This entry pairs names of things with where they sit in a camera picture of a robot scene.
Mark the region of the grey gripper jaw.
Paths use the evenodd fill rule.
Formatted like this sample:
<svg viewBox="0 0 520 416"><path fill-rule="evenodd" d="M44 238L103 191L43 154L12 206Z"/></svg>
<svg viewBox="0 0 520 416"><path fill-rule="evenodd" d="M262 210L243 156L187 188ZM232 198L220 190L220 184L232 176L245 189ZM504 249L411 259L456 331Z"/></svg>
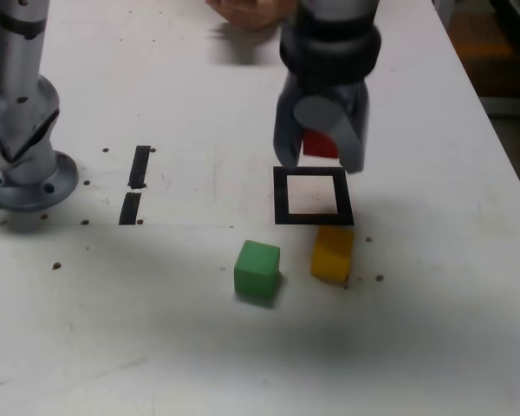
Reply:
<svg viewBox="0 0 520 416"><path fill-rule="evenodd" d="M295 167L302 148L302 126L296 120L295 106L302 98L302 89L295 77L287 77L277 104L273 147L280 164Z"/></svg>
<svg viewBox="0 0 520 416"><path fill-rule="evenodd" d="M335 146L347 173L363 171L369 116L365 82L306 96L296 104L294 116L302 127L320 133Z"/></svg>

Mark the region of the person's hand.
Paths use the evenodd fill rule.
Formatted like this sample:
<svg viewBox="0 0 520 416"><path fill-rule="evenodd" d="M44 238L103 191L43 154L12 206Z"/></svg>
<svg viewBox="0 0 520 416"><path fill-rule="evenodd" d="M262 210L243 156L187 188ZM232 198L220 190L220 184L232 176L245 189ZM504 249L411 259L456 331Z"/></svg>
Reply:
<svg viewBox="0 0 520 416"><path fill-rule="evenodd" d="M228 23L260 30L278 24L296 10L296 0L208 0L205 2Z"/></svg>

